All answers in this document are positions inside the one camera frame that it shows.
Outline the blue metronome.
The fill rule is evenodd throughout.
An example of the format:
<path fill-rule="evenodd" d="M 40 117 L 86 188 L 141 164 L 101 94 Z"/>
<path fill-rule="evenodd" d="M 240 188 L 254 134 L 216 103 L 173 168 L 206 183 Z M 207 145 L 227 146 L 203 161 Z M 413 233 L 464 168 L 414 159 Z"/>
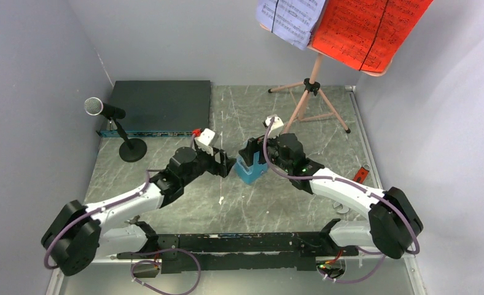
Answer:
<path fill-rule="evenodd" d="M 247 140 L 247 144 L 261 144 L 263 145 L 263 135 L 258 138 L 250 138 Z M 247 167 L 243 159 L 238 155 L 236 158 L 235 171 L 241 180 L 246 184 L 252 184 L 268 170 L 268 164 L 254 164 L 251 167 Z"/>

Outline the pink tripod music stand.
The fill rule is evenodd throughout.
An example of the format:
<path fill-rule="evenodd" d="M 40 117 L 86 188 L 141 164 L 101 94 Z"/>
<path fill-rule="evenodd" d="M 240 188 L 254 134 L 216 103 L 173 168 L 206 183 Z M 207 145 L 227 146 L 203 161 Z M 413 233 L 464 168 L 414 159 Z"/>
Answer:
<path fill-rule="evenodd" d="M 308 122 L 308 121 L 316 121 L 316 120 L 326 120 L 331 116 L 335 116 L 336 119 L 341 124 L 341 126 L 343 127 L 343 129 L 345 130 L 345 132 L 350 133 L 351 130 L 349 129 L 347 124 L 344 122 L 344 120 L 342 119 L 342 117 L 338 113 L 338 111 L 334 108 L 333 104 L 330 102 L 327 95 L 323 92 L 323 90 L 321 89 L 321 86 L 319 86 L 317 90 L 312 90 L 311 86 L 310 86 L 311 84 L 315 84 L 317 82 L 316 79 L 318 78 L 318 74 L 319 74 L 319 70 L 320 70 L 321 65 L 322 65 L 322 61 L 323 61 L 324 57 L 329 58 L 329 56 L 322 53 L 320 50 L 313 48 L 312 45 L 309 45 L 307 48 L 317 53 L 316 61 L 313 65 L 313 69 L 312 69 L 312 72 L 310 74 L 310 77 L 306 78 L 307 83 L 305 83 L 305 81 L 300 81 L 300 82 L 296 82 L 296 83 L 293 83 L 293 84 L 287 84 L 287 85 L 282 85 L 282 86 L 279 86 L 279 87 L 268 89 L 268 93 L 276 93 L 276 92 L 279 92 L 281 90 L 289 89 L 289 93 L 292 94 L 292 91 L 291 91 L 292 88 L 299 87 L 299 86 L 304 86 L 304 88 L 305 88 L 301 98 L 299 99 L 299 101 L 296 102 L 294 100 L 295 109 L 294 109 L 294 111 L 291 115 L 291 118 L 288 120 L 288 122 L 284 123 L 284 127 L 282 129 L 282 132 L 288 133 L 289 129 L 291 128 L 291 125 L 295 121 L 297 121 L 297 122 Z M 310 98 L 312 96 L 318 96 L 318 95 L 321 96 L 323 102 L 325 102 L 325 104 L 329 107 L 330 112 L 328 112 L 326 114 L 321 114 L 321 115 L 318 115 L 318 116 L 305 117 L 305 111 L 307 109 Z"/>

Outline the black microphone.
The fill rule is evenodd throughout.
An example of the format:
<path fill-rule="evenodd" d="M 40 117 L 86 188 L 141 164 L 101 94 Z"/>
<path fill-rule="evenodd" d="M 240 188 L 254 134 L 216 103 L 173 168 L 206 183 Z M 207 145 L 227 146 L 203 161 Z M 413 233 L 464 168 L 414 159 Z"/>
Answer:
<path fill-rule="evenodd" d="M 84 110 L 90 116 L 103 116 L 113 127 L 117 134 L 123 139 L 119 147 L 120 158 L 129 163 L 141 160 L 147 152 L 147 144 L 140 138 L 129 139 L 126 131 L 118 122 L 126 116 L 126 112 L 118 107 L 104 103 L 97 97 L 90 97 L 84 101 Z"/>

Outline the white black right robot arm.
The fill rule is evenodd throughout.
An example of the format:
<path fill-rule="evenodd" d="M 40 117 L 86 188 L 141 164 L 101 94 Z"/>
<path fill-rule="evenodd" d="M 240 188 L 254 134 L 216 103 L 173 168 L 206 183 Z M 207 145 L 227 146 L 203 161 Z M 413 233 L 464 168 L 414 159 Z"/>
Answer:
<path fill-rule="evenodd" d="M 417 238 L 424 226 L 403 190 L 369 187 L 336 174 L 308 158 L 295 134 L 250 138 L 239 150 L 238 160 L 243 171 L 263 165 L 296 189 L 327 197 L 365 218 L 362 222 L 335 221 L 320 238 L 324 253 L 335 255 L 345 246 L 374 247 L 393 259 L 420 252 Z"/>

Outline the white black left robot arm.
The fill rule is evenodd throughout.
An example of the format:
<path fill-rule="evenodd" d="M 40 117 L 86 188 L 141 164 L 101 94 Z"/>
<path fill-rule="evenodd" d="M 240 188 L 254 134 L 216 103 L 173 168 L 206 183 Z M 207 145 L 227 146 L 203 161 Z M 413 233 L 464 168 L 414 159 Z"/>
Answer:
<path fill-rule="evenodd" d="M 87 205 L 68 202 L 41 238 L 44 267 L 60 269 L 66 276 L 79 273 L 104 251 L 110 232 L 117 232 L 130 216 L 170 205 L 204 173 L 226 178 L 235 162 L 222 149 L 208 154 L 180 147 L 164 169 L 147 170 L 144 182 L 126 193 Z"/>

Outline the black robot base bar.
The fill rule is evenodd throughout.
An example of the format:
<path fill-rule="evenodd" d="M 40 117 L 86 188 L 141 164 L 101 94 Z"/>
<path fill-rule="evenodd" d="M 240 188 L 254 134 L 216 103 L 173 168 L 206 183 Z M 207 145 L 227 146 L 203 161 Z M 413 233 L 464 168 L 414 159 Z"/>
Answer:
<path fill-rule="evenodd" d="M 295 269 L 312 271 L 324 258 L 357 256 L 354 246 L 339 247 L 320 232 L 242 234 L 160 234 L 138 252 L 123 252 L 120 260 L 155 258 L 162 273 L 196 270 Z"/>

